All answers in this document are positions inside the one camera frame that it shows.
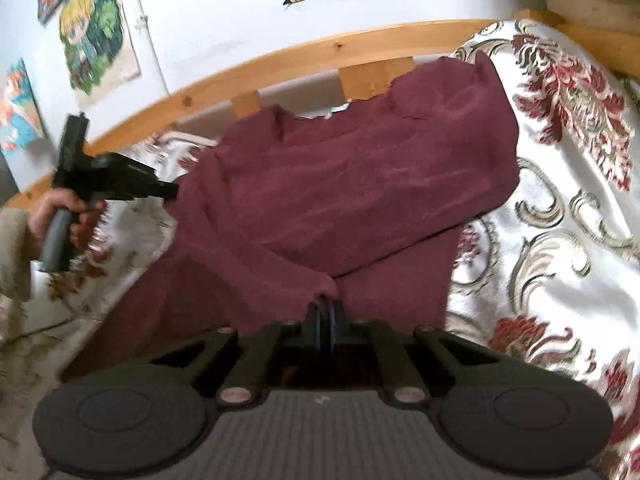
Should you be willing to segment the beige left sleeve forearm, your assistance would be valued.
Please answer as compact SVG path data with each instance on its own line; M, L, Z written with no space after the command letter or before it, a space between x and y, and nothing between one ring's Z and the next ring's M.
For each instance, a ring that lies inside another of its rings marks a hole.
M1 211L1 295L16 301L32 296L28 213L21 209Z

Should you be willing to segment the person's left hand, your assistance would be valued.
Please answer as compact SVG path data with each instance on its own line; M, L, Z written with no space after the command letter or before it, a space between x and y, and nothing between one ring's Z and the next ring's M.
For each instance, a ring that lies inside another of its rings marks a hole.
M106 203L104 200L97 200L89 205L68 188L54 188L45 192L28 216L26 247L30 260L40 257L49 224L60 208L67 208L78 214L77 220L70 226L70 242L76 249L85 250L106 209Z

